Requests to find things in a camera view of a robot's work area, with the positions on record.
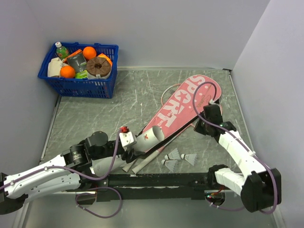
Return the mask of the white shuttlecock tube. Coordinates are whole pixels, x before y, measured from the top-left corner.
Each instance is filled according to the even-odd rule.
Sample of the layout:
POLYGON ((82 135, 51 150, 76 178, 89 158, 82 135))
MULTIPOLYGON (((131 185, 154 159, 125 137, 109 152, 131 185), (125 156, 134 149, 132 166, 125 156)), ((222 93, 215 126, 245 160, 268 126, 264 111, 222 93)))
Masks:
POLYGON ((136 144, 131 147, 123 147, 120 142, 118 134, 118 142, 116 142, 113 157, 107 157, 99 160, 92 160, 91 172, 101 177, 105 175, 108 171, 114 171, 119 167, 126 165, 127 163, 123 160, 123 155, 125 152, 140 152, 139 149, 144 149, 144 146, 137 146, 136 144))

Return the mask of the white shuttlecock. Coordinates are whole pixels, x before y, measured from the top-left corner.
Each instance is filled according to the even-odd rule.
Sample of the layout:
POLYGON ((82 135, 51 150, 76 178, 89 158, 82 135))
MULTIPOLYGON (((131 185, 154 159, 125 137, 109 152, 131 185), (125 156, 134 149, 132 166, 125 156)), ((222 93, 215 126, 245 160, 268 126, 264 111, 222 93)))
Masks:
POLYGON ((170 172, 175 172, 178 166, 178 160, 165 160, 161 161, 162 165, 164 165, 170 172))
POLYGON ((165 160, 181 160, 178 148, 172 150, 169 154, 164 156, 165 160))
POLYGON ((197 154, 181 154, 181 159, 186 160, 189 164, 192 166, 195 165, 196 160, 197 160, 197 154))

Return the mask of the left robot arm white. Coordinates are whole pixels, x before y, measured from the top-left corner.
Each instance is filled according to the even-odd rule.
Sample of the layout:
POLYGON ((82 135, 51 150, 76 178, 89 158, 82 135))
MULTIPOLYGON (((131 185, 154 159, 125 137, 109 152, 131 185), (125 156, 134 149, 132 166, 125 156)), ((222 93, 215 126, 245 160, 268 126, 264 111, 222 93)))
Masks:
POLYGON ((131 132, 119 132, 110 141, 106 133, 97 131, 46 163, 18 174, 1 173, 0 213, 15 212, 35 198, 58 191, 92 189, 94 181, 109 175, 116 159, 130 163, 145 154, 135 145, 131 132))

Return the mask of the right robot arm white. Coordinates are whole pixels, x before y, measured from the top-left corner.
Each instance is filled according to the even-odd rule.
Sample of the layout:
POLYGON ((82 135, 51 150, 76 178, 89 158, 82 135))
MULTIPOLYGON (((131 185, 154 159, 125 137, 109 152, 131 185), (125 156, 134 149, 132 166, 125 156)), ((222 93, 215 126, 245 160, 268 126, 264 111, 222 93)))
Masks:
POLYGON ((212 189, 227 187, 241 197, 249 212, 263 211, 282 202, 281 173, 262 163, 241 138, 231 122, 223 121, 220 107, 210 104, 198 114, 194 130, 211 136, 232 157, 241 173, 228 166, 213 165, 208 170, 207 183, 212 189))

